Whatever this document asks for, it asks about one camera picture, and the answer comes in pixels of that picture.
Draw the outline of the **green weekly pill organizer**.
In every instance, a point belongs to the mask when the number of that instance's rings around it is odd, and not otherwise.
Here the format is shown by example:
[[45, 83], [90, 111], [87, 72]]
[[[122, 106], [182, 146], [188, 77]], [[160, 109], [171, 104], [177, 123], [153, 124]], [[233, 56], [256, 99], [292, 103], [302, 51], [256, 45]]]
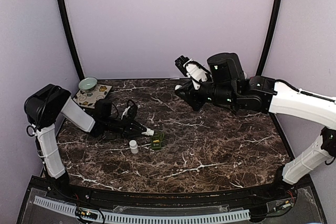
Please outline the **green weekly pill organizer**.
[[164, 137], [163, 132], [154, 133], [154, 135], [151, 136], [151, 149], [154, 151], [160, 150], [164, 142]]

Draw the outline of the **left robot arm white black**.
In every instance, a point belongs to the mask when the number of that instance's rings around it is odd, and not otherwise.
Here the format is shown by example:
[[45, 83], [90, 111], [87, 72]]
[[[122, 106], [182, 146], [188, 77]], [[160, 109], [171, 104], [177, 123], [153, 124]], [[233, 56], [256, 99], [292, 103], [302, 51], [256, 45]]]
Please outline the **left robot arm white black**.
[[60, 116], [93, 137], [105, 132], [130, 140], [153, 136], [154, 130], [136, 121], [138, 106], [133, 100], [128, 100], [126, 109], [117, 116], [112, 116], [114, 107], [111, 100], [104, 98], [97, 100], [93, 109], [86, 110], [74, 101], [68, 90], [54, 84], [46, 85], [25, 101], [27, 133], [36, 138], [38, 156], [50, 178], [67, 177], [56, 140], [56, 122]]

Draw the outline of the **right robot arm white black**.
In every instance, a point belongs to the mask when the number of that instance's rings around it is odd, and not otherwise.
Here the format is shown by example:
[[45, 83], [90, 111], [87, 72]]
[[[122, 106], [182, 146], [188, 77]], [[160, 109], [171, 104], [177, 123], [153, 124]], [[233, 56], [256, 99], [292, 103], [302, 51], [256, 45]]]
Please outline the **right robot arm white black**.
[[335, 98], [296, 88], [285, 80], [264, 76], [246, 78], [239, 56], [233, 52], [207, 59], [208, 69], [185, 56], [175, 66], [189, 81], [175, 87], [175, 94], [194, 111], [211, 103], [233, 113], [251, 110], [264, 114], [284, 114], [323, 125], [320, 135], [298, 157], [280, 167], [268, 188], [273, 200], [280, 199], [288, 186], [328, 160], [335, 160]]

